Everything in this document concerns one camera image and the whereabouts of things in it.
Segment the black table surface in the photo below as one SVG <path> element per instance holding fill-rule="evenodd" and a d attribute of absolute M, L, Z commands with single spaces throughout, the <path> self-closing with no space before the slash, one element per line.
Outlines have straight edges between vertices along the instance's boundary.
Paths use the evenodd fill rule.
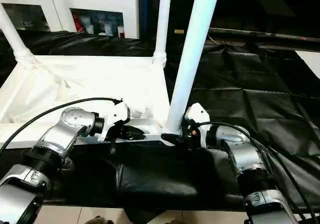
<path fill-rule="evenodd" d="M 155 41 L 109 40 L 68 32 L 20 31 L 37 55 L 152 56 Z M 168 39 L 165 78 L 173 92 L 183 42 Z M 9 44 L 0 35 L 0 85 L 14 68 Z M 210 119 L 247 128 L 276 150 L 312 207 L 320 211 L 320 80 L 294 52 L 254 45 L 205 45 L 189 105 L 199 102 Z M 243 211 L 242 197 L 228 156 L 215 149 L 190 152 L 159 142 L 77 146 L 73 166 L 62 170 L 46 194 L 56 205 Z M 6 150 L 3 176 L 21 161 L 23 149 Z M 297 191 L 270 156 L 278 181 L 305 209 Z"/>

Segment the robotic arm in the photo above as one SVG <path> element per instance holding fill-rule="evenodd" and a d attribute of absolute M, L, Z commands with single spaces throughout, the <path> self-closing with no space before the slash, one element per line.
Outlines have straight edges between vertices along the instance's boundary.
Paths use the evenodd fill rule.
<path fill-rule="evenodd" d="M 260 153 L 250 140 L 238 130 L 219 126 L 216 131 L 218 146 L 226 150 L 240 191 L 244 197 L 250 224 L 298 224 L 286 199 L 270 177 Z"/>
<path fill-rule="evenodd" d="M 162 134 L 161 137 L 174 144 L 188 144 L 189 148 L 207 148 L 207 132 L 211 128 L 209 114 L 196 103 L 192 105 L 184 116 L 188 123 L 182 129 L 182 135 Z M 268 173 L 261 153 L 253 146 L 249 132 L 238 127 L 242 132 L 221 125 L 216 130 L 217 147 L 228 153 L 230 164 L 234 170 L 240 191 L 242 192 L 246 213 L 249 220 L 247 224 L 298 224 L 286 199 L 277 189 L 276 181 Z"/>
<path fill-rule="evenodd" d="M 22 164 L 14 165 L 0 180 L 0 224 L 31 224 L 42 206 L 42 193 L 53 174 L 66 161 L 79 136 L 108 132 L 118 122 L 128 121 L 128 109 L 122 102 L 104 119 L 97 113 L 67 108 L 60 120 L 23 155 Z"/>

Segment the black cable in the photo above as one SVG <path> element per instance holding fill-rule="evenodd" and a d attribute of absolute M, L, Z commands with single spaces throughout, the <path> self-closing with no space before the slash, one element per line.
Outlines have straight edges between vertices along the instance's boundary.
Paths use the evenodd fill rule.
<path fill-rule="evenodd" d="M 18 130 L 16 130 L 6 141 L 5 143 L 2 145 L 2 147 L 0 148 L 0 156 L 3 154 L 4 150 L 7 148 L 7 146 L 9 145 L 9 143 L 13 140 L 13 138 L 16 137 L 16 135 L 18 135 L 23 129 L 25 129 L 27 126 L 29 126 L 31 123 L 33 123 L 34 121 L 36 121 L 37 119 L 43 117 L 44 115 L 54 112 L 58 109 L 76 104 L 76 103 L 83 103 L 83 102 L 88 102 L 88 101 L 94 101 L 94 100 L 105 100 L 105 101 L 112 101 L 114 104 L 118 104 L 121 103 L 122 101 L 120 100 L 116 100 L 113 98 L 102 98 L 102 97 L 98 97 L 98 98 L 85 98 L 85 99 L 79 99 L 76 101 L 72 101 L 66 104 L 62 104 L 59 105 L 57 107 L 54 107 L 52 109 L 47 110 L 46 112 L 40 113 L 39 115 L 35 116 L 34 118 L 32 118 L 31 120 L 29 120 L 28 122 L 26 122 L 25 124 L 23 124 Z"/>
<path fill-rule="evenodd" d="M 263 153 L 260 149 L 260 147 L 257 144 L 262 145 L 258 140 L 252 138 L 248 133 L 246 133 L 244 130 L 242 130 L 241 128 L 229 124 L 229 123 L 224 123 L 224 122 L 215 122 L 215 121 L 210 121 L 210 122 L 203 122 L 203 123 L 196 123 L 197 127 L 202 126 L 202 125 L 209 125 L 209 124 L 214 124 L 214 125 L 224 125 L 224 126 L 228 126 L 231 128 L 236 129 L 237 131 L 243 133 L 247 138 L 249 138 L 249 140 L 252 142 L 252 144 L 257 148 L 258 152 L 261 153 L 261 158 L 263 163 L 265 163 L 266 159 L 263 156 Z M 314 211 L 312 210 L 311 206 L 309 205 L 307 199 L 305 198 L 304 194 L 302 193 L 299 184 L 297 183 L 297 181 L 295 180 L 295 178 L 292 176 L 292 174 L 290 173 L 290 171 L 288 170 L 288 168 L 285 166 L 285 164 L 283 163 L 283 161 L 281 160 L 281 158 L 278 156 L 278 154 L 273 150 L 272 147 L 270 147 L 269 145 L 262 145 L 264 147 L 266 147 L 274 156 L 274 158 L 279 162 L 279 164 L 281 165 L 281 167 L 283 168 L 283 170 L 285 171 L 285 173 L 287 174 L 287 176 L 289 177 L 290 181 L 292 182 L 292 184 L 294 185 L 295 189 L 297 190 L 297 192 L 299 193 L 301 199 L 303 200 L 308 212 L 310 212 L 310 215 L 312 216 L 312 219 L 314 221 L 315 224 L 318 224 L 317 218 L 315 216 Z"/>

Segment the silver metal housing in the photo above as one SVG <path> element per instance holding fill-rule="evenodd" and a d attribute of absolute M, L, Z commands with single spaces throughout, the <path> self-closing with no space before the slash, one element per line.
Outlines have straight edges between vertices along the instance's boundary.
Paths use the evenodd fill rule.
<path fill-rule="evenodd" d="M 239 128 L 249 134 L 245 128 Z M 249 138 L 242 132 L 239 132 L 232 127 L 219 126 L 215 136 L 219 146 L 223 144 L 222 142 L 225 142 L 229 147 L 228 155 L 236 175 L 249 169 L 265 169 L 257 150 L 250 143 Z"/>
<path fill-rule="evenodd" d="M 284 198 L 284 196 L 279 190 L 265 190 L 260 192 L 254 192 L 249 194 L 244 200 L 249 201 L 253 207 L 258 207 L 258 206 L 269 204 L 269 203 L 279 203 L 283 207 L 284 211 L 286 212 L 287 217 L 290 219 L 290 222 L 284 222 L 284 223 L 298 224 L 298 221 L 296 220 L 294 214 L 292 213 L 286 199 Z"/>
<path fill-rule="evenodd" d="M 49 186 L 50 180 L 43 173 L 21 164 L 15 164 L 0 180 L 0 187 L 11 178 L 16 178 L 34 187 L 40 187 L 44 183 Z"/>
<path fill-rule="evenodd" d="M 77 137 L 86 137 L 90 133 L 95 118 L 93 113 L 81 108 L 67 108 L 59 122 L 46 131 L 35 146 L 49 148 L 65 159 Z"/>
<path fill-rule="evenodd" d="M 36 194 L 10 184 L 0 186 L 0 220 L 16 224 Z"/>

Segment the floor tile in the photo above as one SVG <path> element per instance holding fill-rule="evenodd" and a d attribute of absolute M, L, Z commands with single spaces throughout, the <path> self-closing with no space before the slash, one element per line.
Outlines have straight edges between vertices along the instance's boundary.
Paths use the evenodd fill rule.
<path fill-rule="evenodd" d="M 182 211 L 165 211 L 148 222 L 148 224 L 165 224 L 173 220 L 182 222 Z"/>
<path fill-rule="evenodd" d="M 84 224 L 97 216 L 111 220 L 114 224 L 131 224 L 124 210 L 118 208 L 82 208 L 78 224 Z"/>
<path fill-rule="evenodd" d="M 34 224 L 77 224 L 81 207 L 43 206 Z"/>
<path fill-rule="evenodd" d="M 243 224 L 246 219 L 246 213 L 183 211 L 183 222 L 186 224 Z"/>

